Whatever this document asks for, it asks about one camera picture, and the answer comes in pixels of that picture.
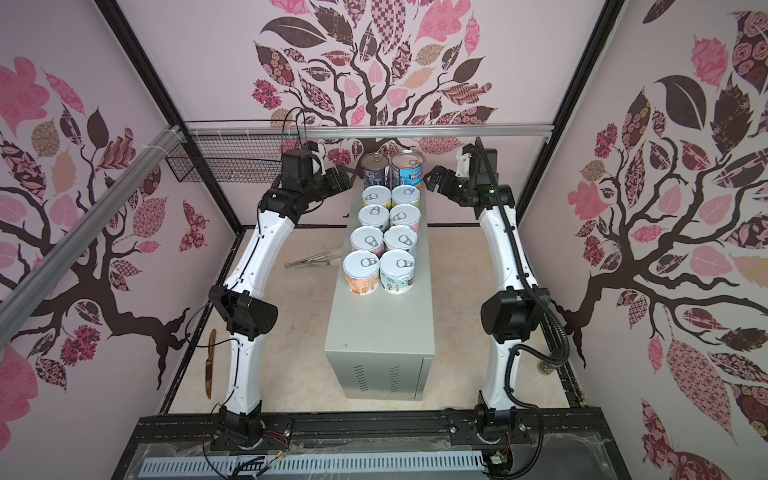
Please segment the brown short can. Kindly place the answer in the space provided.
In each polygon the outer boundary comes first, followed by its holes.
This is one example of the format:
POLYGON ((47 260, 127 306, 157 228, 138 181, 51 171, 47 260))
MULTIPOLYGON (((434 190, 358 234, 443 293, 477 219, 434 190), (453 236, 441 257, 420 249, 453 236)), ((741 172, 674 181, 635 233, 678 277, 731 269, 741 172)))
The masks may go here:
POLYGON ((352 294, 373 293, 380 285, 379 258, 364 250, 349 253, 342 262, 345 283, 352 294))

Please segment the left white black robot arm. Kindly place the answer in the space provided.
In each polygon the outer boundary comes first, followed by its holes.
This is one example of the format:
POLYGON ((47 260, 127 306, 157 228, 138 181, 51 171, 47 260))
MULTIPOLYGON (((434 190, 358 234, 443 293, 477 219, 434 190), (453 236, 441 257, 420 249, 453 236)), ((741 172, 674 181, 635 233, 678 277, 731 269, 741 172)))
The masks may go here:
POLYGON ((224 283, 209 290, 210 304, 226 323, 231 346, 228 393, 217 419, 223 432, 247 446, 265 436, 259 371, 267 335, 279 313, 277 306, 264 300, 270 272, 311 206, 351 186, 344 168, 322 167, 309 150, 283 153, 280 173, 256 204, 257 224, 245 251, 224 283))

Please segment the green short can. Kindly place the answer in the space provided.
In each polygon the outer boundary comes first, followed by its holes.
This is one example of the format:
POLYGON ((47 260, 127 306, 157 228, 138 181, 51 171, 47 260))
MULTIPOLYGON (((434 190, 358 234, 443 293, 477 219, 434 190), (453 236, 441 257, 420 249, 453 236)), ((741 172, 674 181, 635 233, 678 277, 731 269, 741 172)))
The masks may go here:
POLYGON ((399 185, 391 190, 392 206, 412 205, 419 207, 421 199, 420 188, 413 185, 399 185))

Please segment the light teal short can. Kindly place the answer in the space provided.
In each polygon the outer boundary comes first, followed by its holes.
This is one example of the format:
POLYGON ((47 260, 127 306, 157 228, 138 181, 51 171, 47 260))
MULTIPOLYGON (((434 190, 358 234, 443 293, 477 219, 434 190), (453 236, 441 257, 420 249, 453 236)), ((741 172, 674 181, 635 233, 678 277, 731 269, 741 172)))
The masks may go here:
POLYGON ((404 250, 385 252, 380 259, 380 283, 392 295, 403 295, 414 284, 415 259, 404 250))

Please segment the dark navy tall can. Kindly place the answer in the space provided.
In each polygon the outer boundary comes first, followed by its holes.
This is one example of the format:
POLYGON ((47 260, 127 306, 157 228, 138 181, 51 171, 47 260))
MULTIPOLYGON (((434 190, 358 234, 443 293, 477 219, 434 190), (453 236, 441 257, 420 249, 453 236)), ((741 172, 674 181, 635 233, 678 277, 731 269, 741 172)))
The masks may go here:
POLYGON ((359 161, 364 187, 389 187, 389 166, 389 159, 382 153, 364 154, 359 161))

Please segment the small yellow can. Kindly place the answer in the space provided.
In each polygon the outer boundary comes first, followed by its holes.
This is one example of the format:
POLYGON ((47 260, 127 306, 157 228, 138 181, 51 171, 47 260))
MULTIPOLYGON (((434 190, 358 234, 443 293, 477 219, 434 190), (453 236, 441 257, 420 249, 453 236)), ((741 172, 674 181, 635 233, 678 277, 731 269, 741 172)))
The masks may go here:
POLYGON ((390 209, 392 206, 392 192, 383 185, 371 185, 362 192, 364 206, 380 206, 390 209))

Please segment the pink short can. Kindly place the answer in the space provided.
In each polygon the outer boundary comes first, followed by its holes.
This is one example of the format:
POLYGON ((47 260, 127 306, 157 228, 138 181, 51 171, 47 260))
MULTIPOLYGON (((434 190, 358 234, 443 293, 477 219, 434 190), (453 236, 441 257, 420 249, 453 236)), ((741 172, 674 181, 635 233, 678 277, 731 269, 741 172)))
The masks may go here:
POLYGON ((419 231, 421 221, 421 211, 418 207, 412 204, 400 204, 392 207, 390 213, 390 226, 405 226, 413 230, 419 231))
POLYGON ((386 251, 383 232, 375 226, 361 226, 350 234, 353 251, 367 251, 380 258, 386 251))

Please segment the blue chicken noodle soup can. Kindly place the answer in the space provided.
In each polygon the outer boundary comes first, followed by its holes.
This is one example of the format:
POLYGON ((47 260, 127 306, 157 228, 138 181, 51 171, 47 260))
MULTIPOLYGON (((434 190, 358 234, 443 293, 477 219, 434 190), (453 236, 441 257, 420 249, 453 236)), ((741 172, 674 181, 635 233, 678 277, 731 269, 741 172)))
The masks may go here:
POLYGON ((391 160, 391 186, 406 185, 420 188, 425 158, 416 150, 403 150, 391 160))

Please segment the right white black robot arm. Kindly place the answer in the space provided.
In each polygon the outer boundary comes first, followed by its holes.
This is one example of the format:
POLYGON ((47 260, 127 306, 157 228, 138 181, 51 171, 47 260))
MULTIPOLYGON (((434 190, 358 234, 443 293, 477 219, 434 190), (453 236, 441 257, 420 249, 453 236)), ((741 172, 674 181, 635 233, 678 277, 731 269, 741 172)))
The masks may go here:
POLYGON ((474 211, 490 249, 497 292, 480 311, 490 360, 476 406, 486 424, 515 421, 519 409, 536 409, 515 394, 521 355, 554 369, 570 356, 567 334, 550 308, 550 292, 538 283, 525 256, 514 196, 499 181, 497 160, 497 150, 476 138, 462 147, 455 170, 436 166, 424 177, 429 191, 474 211))

